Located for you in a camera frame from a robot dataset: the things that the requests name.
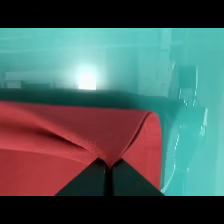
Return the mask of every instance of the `red cloth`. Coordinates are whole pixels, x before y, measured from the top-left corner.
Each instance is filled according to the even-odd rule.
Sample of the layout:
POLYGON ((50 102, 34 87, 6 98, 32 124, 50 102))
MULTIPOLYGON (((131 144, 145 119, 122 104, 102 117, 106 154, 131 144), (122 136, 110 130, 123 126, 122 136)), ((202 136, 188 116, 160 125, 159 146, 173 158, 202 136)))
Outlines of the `red cloth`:
POLYGON ((157 114, 0 102, 0 195, 55 195, 97 158, 123 158, 159 189, 157 114))

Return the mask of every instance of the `red fabric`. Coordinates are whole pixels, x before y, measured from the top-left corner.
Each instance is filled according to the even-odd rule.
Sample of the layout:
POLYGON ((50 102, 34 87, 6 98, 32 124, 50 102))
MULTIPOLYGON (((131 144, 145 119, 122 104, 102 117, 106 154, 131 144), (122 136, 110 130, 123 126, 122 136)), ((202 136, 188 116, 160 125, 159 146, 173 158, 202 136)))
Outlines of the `red fabric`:
POLYGON ((0 195, 55 195, 96 158, 159 189, 161 146, 150 111, 0 102, 0 195))

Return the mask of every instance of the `folded red fabric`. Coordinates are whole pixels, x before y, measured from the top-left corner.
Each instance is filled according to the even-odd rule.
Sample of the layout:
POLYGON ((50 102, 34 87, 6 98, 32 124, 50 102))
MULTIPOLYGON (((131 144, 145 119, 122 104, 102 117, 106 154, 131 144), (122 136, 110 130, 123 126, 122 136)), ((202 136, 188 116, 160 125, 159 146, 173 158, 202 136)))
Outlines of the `folded red fabric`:
POLYGON ((158 115, 0 102, 0 195, 55 195, 97 158, 123 158, 159 189, 158 115))

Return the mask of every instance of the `turquoise surface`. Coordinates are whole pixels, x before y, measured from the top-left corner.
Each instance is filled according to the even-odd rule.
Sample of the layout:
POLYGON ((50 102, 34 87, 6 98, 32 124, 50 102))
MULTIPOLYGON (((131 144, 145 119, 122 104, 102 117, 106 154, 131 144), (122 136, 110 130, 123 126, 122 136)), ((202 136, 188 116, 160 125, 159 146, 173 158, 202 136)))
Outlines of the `turquoise surface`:
POLYGON ((221 28, 1 28, 0 88, 122 91, 139 109, 155 101, 168 111, 162 191, 224 195, 223 40, 221 28), (185 91, 194 71, 177 95, 183 66, 197 74, 195 104, 185 91))

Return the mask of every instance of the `bright white light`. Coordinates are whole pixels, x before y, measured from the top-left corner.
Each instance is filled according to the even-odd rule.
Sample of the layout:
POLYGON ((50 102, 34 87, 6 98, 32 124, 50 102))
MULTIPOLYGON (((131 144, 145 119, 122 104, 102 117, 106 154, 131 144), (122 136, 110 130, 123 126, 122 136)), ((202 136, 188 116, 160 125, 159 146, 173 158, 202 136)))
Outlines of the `bright white light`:
POLYGON ((96 90, 97 69, 93 65, 82 65, 77 71, 79 89, 96 90))

